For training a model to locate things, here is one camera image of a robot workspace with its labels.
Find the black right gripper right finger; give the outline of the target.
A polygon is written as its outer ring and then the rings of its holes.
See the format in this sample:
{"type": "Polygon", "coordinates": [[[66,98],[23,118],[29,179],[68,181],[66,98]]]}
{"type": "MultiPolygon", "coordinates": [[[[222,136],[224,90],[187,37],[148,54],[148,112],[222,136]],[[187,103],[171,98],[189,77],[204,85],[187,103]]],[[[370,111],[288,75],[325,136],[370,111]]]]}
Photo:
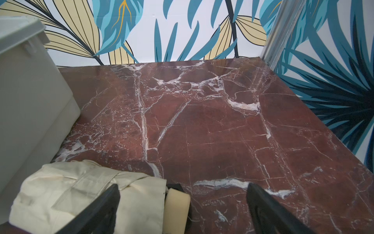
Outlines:
{"type": "Polygon", "coordinates": [[[256,234],[314,233],[255,183],[249,183],[246,201],[256,234]]]}

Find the beige umbrella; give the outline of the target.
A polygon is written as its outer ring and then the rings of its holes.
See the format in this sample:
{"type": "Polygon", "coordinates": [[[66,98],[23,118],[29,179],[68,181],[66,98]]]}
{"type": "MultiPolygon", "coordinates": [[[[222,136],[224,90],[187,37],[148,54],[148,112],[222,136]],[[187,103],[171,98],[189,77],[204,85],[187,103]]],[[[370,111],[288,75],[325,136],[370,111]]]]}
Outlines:
{"type": "Polygon", "coordinates": [[[191,197],[180,184],[119,171],[91,160],[46,164],[24,180],[9,223],[31,234],[54,234],[116,185],[116,234],[183,234],[191,197]]]}

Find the white plastic storage box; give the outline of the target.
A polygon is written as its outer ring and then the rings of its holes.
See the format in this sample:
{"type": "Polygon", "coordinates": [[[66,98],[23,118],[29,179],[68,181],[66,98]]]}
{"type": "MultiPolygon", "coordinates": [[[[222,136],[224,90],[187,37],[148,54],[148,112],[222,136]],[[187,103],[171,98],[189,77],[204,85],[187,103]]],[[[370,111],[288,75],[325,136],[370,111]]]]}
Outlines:
{"type": "Polygon", "coordinates": [[[52,160],[80,115],[48,42],[38,18],[1,17],[1,223],[22,182],[52,160]]]}

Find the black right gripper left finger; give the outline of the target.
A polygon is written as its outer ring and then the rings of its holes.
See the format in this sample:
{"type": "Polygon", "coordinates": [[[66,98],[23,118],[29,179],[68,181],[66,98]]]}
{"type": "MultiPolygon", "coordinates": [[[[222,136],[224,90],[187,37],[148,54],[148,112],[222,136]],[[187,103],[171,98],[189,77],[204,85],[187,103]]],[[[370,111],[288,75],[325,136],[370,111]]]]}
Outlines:
{"type": "Polygon", "coordinates": [[[118,185],[113,184],[58,233],[113,234],[119,202],[118,185]]]}

